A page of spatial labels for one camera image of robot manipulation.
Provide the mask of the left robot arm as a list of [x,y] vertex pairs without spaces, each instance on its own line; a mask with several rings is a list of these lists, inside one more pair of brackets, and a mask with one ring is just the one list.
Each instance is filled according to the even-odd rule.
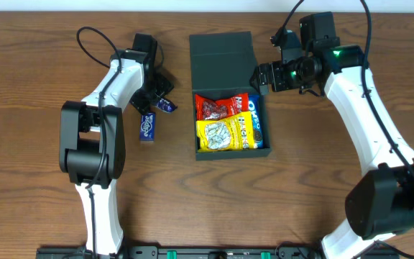
[[131,48],[115,47],[100,84],[60,116],[59,165],[82,201],[87,228],[82,258],[124,258],[116,183],[126,160],[123,113],[149,114],[173,89],[155,65],[157,40],[137,33]]

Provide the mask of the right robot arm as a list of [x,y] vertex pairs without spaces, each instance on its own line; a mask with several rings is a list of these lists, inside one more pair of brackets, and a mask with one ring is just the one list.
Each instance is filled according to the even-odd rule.
[[345,198],[345,220],[321,241],[325,258],[398,255],[391,237],[414,229],[414,150],[394,125],[374,85],[368,47],[342,45],[330,12],[281,27],[270,39],[281,59],[258,65],[255,88],[318,87],[332,102],[354,143],[362,178]]

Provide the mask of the dark blue snack wrapper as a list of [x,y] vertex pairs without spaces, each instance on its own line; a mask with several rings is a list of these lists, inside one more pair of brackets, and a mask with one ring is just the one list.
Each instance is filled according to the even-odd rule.
[[162,112],[171,114],[173,113],[178,107],[171,102],[171,100],[165,99],[165,98],[161,98],[156,104],[155,106],[161,110]]

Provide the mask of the black gift box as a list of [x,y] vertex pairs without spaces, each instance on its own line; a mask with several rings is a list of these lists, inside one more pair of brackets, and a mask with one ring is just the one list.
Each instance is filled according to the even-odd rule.
[[199,138],[194,137],[195,159],[201,161],[267,157],[272,148],[266,100],[249,83],[257,67],[252,34],[227,32],[191,35],[189,43],[192,95],[198,94],[211,100],[226,99],[242,93],[258,95],[258,116],[264,142],[260,149],[202,153],[199,151]]

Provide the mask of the blue Eclipse mints tin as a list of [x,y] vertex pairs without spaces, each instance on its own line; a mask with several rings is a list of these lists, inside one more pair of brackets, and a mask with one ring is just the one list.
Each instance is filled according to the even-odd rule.
[[142,115],[139,127],[139,139],[141,141],[155,140],[155,119],[156,114],[154,112],[149,112],[146,115]]

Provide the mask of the yellow Hacks candy bag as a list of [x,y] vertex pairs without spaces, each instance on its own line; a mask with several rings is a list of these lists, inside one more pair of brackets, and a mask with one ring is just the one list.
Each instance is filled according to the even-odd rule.
[[251,112],[196,122],[200,153],[257,149]]

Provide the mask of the blue Oreo cookie pack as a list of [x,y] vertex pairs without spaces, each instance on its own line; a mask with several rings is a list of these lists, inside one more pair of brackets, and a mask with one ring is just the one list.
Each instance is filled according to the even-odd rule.
[[253,122],[254,148],[261,149],[263,148],[263,135],[262,135],[261,122],[260,122],[260,115],[259,115],[259,96],[258,95],[249,95],[248,110],[251,113],[252,122]]

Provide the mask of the red Hacks candy bag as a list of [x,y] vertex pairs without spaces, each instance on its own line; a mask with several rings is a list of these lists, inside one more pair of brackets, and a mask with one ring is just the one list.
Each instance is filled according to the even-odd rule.
[[249,111],[249,95],[237,94],[227,99],[213,101],[195,95],[195,110],[197,120],[220,120]]

